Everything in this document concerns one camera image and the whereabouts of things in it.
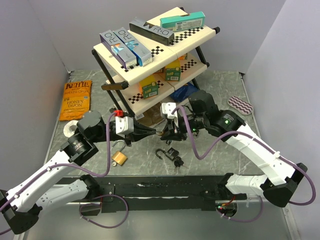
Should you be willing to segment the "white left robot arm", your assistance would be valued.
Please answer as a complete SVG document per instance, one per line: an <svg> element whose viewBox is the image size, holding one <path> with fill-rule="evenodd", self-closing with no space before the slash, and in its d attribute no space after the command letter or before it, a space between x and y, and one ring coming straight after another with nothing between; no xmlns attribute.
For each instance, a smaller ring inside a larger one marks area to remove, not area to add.
<svg viewBox="0 0 320 240"><path fill-rule="evenodd" d="M98 153L96 143L124 140L137 142L156 134L156 129L140 124L128 113L116 110L107 122L98 111L86 112L76 124L74 134L55 155L24 182L0 192L0 212L10 231L19 235L32 228L41 214L69 202L95 200L100 194L96 177L105 177L111 167L107 151L107 167L97 174L82 165Z"/></svg>

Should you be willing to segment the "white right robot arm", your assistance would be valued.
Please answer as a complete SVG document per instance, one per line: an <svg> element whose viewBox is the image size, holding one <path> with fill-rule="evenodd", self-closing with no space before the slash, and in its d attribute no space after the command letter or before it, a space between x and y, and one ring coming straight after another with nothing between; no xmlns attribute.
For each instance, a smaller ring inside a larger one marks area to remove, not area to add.
<svg viewBox="0 0 320 240"><path fill-rule="evenodd" d="M210 93L200 90L188 98L190 114L174 102L162 103L161 116L167 120L161 139L184 141L190 138L197 159L204 159L209 152L199 155L193 134L205 129L217 141L223 141L244 154L262 172L262 175L239 175L228 173L218 187L223 199L246 194L264 197L277 207L290 203L307 167L284 158L260 139L250 126L235 112L220 110Z"/></svg>

